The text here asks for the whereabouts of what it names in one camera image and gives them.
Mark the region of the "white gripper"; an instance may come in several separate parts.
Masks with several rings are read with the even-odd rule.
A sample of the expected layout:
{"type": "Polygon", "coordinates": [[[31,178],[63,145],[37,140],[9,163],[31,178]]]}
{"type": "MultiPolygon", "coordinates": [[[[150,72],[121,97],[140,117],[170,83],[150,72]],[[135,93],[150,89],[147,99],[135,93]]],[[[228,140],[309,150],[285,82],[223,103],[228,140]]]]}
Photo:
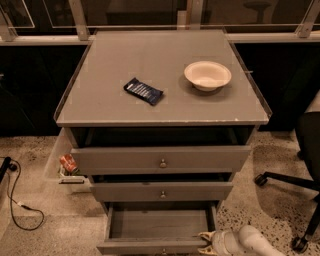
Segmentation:
{"type": "Polygon", "coordinates": [[[232,233],[229,231],[200,232],[198,236],[211,242],[212,246],[198,248],[198,252],[205,256],[231,256],[230,242],[232,233]]]}

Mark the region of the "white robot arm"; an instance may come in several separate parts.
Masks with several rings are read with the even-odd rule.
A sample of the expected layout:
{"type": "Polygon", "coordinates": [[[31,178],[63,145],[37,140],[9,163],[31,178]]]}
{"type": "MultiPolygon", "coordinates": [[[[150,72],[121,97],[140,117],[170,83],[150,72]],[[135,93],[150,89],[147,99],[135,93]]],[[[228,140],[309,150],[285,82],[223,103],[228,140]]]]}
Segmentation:
{"type": "Polygon", "coordinates": [[[251,225],[238,231],[201,232],[198,236],[207,242],[198,252],[207,256],[285,256],[272,246],[264,235],[251,225]]]}

